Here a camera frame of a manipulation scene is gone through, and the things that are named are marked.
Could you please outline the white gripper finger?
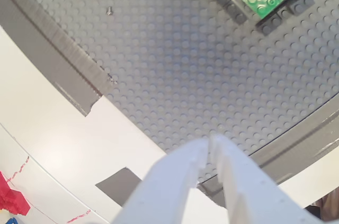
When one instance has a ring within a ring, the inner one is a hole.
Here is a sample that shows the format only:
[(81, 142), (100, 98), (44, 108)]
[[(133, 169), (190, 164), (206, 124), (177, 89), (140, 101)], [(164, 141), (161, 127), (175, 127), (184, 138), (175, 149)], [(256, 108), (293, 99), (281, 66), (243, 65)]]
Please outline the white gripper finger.
[(320, 223), (298, 206), (230, 139), (210, 140), (230, 223)]
[(191, 188), (208, 159), (207, 139), (192, 140), (157, 161), (113, 223), (181, 223)]

